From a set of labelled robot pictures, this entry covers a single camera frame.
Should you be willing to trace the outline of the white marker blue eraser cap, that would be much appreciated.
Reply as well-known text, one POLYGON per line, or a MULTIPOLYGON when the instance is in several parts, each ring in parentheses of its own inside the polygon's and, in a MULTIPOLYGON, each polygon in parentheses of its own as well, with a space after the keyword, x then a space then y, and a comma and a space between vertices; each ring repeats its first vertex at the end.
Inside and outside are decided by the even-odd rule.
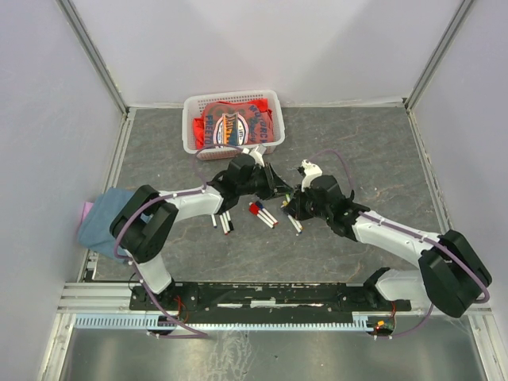
POLYGON ((287 211, 284 210, 283 212, 287 216, 287 218, 289 219, 291 224, 294 226, 294 228, 296 229, 297 234, 300 235, 302 233, 301 224, 294 217, 292 217, 287 211))

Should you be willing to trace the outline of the white marker yellow cap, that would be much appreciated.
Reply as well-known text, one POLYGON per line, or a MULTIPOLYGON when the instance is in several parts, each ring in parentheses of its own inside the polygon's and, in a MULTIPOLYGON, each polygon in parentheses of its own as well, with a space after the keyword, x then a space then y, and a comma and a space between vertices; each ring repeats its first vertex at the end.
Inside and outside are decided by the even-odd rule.
POLYGON ((303 227, 300 222, 295 220, 291 215, 287 215, 293 226, 298 230, 298 233, 301 234, 303 231, 303 227))

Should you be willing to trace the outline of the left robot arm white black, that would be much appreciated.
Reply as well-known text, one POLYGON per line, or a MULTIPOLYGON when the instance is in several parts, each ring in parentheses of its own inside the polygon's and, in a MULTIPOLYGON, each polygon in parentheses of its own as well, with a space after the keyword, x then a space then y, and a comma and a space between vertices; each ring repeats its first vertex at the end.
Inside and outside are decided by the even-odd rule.
POLYGON ((160 251, 177 222, 202 215, 223 214, 237 205, 239 198, 255 195, 262 200, 289 194, 287 184, 270 164, 241 153, 201 187, 159 192, 149 185, 136 190, 110 225, 114 253, 119 248, 148 290, 148 301, 166 310, 175 301, 174 280, 164 265, 160 251))

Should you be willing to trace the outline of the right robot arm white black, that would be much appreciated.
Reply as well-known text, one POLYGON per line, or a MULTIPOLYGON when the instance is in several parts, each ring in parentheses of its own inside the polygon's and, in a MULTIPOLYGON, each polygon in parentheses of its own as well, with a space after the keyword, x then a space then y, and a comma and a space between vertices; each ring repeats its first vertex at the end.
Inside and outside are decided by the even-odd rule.
POLYGON ((431 303, 452 318, 490 299, 492 277, 460 232, 430 233, 387 219, 345 196, 336 179, 321 175, 299 185, 283 210, 298 221, 323 220, 338 236, 385 250, 417 267, 431 303))

